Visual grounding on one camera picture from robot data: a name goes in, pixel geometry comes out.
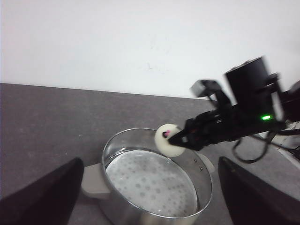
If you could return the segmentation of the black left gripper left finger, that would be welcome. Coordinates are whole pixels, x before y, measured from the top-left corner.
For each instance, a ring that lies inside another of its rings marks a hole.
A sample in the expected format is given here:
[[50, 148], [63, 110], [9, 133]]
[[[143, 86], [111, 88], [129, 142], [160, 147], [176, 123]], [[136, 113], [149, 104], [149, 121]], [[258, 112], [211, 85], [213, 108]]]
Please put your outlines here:
[[0, 201], [2, 225], [66, 225], [79, 196], [83, 161], [76, 157]]

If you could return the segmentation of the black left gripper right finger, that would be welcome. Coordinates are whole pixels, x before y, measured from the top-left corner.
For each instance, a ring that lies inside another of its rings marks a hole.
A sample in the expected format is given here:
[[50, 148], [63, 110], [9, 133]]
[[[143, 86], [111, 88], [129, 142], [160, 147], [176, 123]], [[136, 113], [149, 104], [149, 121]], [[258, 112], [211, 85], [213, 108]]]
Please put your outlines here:
[[226, 157], [218, 160], [226, 206], [235, 225], [298, 225], [300, 202]]

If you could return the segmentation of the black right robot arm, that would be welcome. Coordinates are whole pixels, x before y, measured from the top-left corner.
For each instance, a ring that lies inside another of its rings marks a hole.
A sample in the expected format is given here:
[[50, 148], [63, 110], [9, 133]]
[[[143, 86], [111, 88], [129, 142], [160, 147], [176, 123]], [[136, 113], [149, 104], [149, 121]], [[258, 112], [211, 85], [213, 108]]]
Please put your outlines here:
[[215, 95], [215, 110], [188, 119], [184, 128], [171, 136], [171, 145], [192, 150], [245, 136], [268, 132], [299, 135], [299, 129], [288, 131], [287, 121], [300, 120], [300, 84], [282, 91], [277, 74], [268, 74], [263, 58], [247, 61], [225, 73], [236, 99], [230, 99], [214, 80], [198, 80], [191, 87], [197, 97]]

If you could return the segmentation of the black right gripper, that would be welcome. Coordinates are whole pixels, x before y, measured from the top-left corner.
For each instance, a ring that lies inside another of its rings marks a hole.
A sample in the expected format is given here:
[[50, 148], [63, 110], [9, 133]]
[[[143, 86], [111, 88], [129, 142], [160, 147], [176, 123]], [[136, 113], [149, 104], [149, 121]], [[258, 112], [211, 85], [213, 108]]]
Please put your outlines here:
[[174, 146], [201, 150], [211, 144], [284, 128], [285, 123], [277, 120], [272, 112], [251, 113], [234, 106], [225, 112], [213, 110], [188, 119], [184, 131], [171, 136], [168, 142]]

